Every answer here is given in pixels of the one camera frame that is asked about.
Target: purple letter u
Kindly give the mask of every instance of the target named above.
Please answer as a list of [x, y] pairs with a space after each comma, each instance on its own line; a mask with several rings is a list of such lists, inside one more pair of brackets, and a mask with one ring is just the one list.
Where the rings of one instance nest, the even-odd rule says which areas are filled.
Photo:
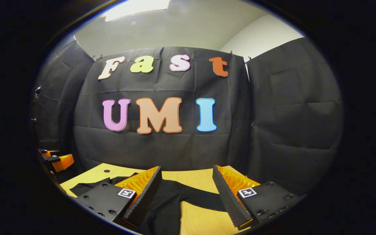
[[104, 125], [110, 131], [122, 131], [127, 125], [127, 106], [130, 104], [130, 99], [118, 100], [118, 104], [120, 105], [120, 122], [118, 123], [112, 121], [112, 107], [114, 103], [114, 100], [104, 100], [102, 103], [104, 106]]

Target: table surface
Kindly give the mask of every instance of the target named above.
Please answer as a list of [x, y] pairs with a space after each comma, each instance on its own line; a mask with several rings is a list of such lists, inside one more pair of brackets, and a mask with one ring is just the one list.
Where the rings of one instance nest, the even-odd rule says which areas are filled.
[[[231, 166], [225, 166], [224, 168], [238, 172]], [[62, 183], [60, 186], [68, 195], [76, 197], [76, 195], [69, 189], [73, 188], [78, 183], [95, 183], [107, 177], [114, 178], [117, 176], [130, 176], [134, 172], [140, 173], [142, 171], [144, 170], [102, 163], [89, 171]], [[197, 189], [218, 194], [212, 176], [213, 169], [196, 171], [162, 171], [162, 178], [164, 180], [175, 180]], [[237, 228], [233, 226], [227, 212], [209, 210], [194, 206], [188, 202], [181, 202], [180, 235], [232, 235], [246, 229], [240, 231], [237, 230]]]

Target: foam letter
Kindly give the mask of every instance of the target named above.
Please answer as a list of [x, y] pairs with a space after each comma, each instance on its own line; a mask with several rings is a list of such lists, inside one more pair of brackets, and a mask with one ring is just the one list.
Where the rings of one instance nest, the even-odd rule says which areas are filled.
[[172, 71], [185, 71], [188, 70], [191, 64], [188, 62], [189, 56], [188, 55], [174, 55], [170, 58], [170, 62], [172, 63], [169, 65], [170, 70]]
[[114, 72], [118, 64], [122, 63], [123, 61], [124, 61], [124, 56], [107, 60], [105, 62], [105, 67], [102, 70], [101, 75], [98, 76], [98, 79], [101, 80], [101, 79], [109, 78], [109, 76], [111, 75], [109, 71], [111, 70], [111, 72]]
[[152, 128], [148, 125], [149, 120], [153, 129], [159, 132], [165, 119], [166, 124], [163, 128], [163, 132], [181, 132], [182, 126], [179, 125], [180, 103], [182, 103], [181, 98], [169, 97], [164, 101], [161, 111], [158, 111], [151, 98], [140, 98], [136, 100], [136, 104], [140, 107], [140, 127], [137, 129], [137, 132], [139, 134], [149, 134], [152, 132]]
[[120, 105], [120, 122], [118, 123], [112, 121], [112, 107], [114, 103], [114, 100], [104, 100], [102, 103], [104, 106], [104, 125], [110, 131], [122, 131], [127, 125], [127, 106], [130, 104], [130, 100], [118, 100], [117, 103]]
[[215, 131], [217, 126], [213, 121], [213, 105], [215, 100], [211, 98], [201, 98], [196, 101], [200, 106], [200, 125], [197, 130], [201, 132]]
[[213, 62], [213, 70], [218, 76], [228, 76], [228, 71], [223, 70], [223, 65], [227, 65], [221, 57], [214, 57], [210, 59]]
[[130, 71], [133, 73], [143, 72], [148, 73], [152, 71], [153, 57], [150, 55], [141, 56], [134, 60], [134, 64], [130, 67]]

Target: blue letter i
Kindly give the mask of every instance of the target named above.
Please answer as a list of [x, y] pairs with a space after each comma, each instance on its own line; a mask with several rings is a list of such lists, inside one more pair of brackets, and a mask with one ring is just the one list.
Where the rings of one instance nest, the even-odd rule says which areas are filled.
[[197, 130], [201, 132], [215, 131], [217, 126], [213, 121], [213, 105], [215, 100], [211, 98], [200, 98], [196, 101], [200, 106], [200, 125]]

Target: white wall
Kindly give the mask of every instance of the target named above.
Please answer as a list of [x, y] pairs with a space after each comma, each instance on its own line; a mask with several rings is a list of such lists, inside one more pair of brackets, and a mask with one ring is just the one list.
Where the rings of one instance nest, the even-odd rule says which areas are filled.
[[272, 15], [265, 15], [255, 20], [234, 37], [232, 37], [220, 51], [230, 52], [243, 56], [244, 61], [249, 61], [248, 56], [254, 58], [264, 52], [294, 39], [304, 37], [301, 33], [291, 28], [288, 24]]

